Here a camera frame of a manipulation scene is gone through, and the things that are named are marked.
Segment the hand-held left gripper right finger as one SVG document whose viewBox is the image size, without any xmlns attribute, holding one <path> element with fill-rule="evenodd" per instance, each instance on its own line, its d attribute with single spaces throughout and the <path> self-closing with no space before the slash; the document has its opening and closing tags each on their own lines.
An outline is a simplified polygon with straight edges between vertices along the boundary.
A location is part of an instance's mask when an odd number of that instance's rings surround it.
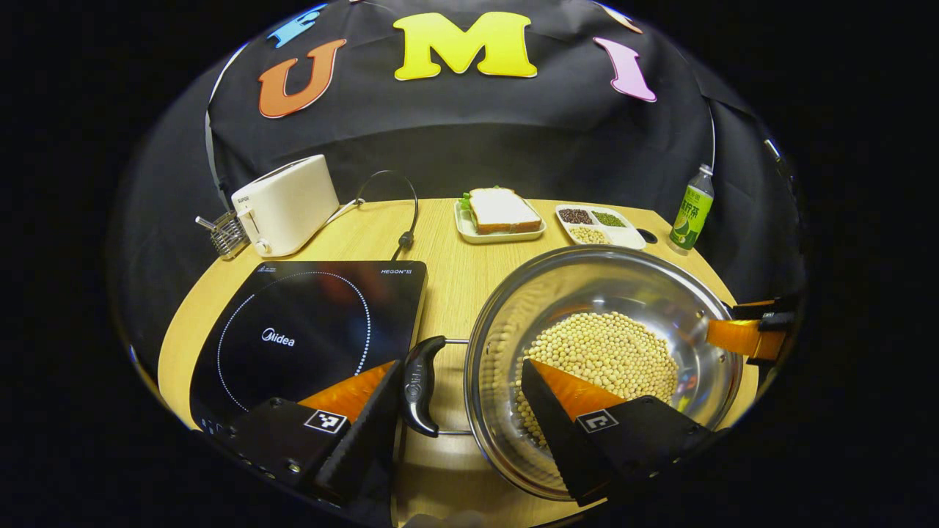
<svg viewBox="0 0 939 528">
<path fill-rule="evenodd" d="M 521 389 L 580 507 L 667 479 L 714 442 L 713 430 L 653 395 L 623 399 L 533 359 Z"/>
</svg>

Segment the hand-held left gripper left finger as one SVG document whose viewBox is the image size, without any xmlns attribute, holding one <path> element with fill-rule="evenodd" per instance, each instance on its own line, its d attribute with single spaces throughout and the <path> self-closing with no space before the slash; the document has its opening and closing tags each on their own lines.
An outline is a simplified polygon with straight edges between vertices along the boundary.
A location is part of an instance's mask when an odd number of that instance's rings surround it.
<svg viewBox="0 0 939 528">
<path fill-rule="evenodd" d="M 272 397 L 226 428 L 226 449 L 256 472 L 302 496 L 345 507 L 387 471 L 397 420 L 393 360 L 301 402 Z"/>
</svg>

